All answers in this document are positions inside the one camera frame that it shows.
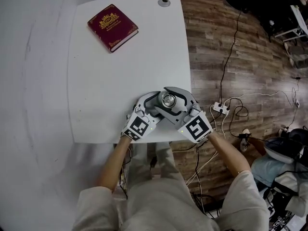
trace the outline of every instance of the book cover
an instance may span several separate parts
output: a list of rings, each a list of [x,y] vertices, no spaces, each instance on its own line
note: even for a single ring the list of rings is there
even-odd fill
[[[90,29],[114,52],[138,33],[138,27],[115,5],[110,4],[88,21]]]

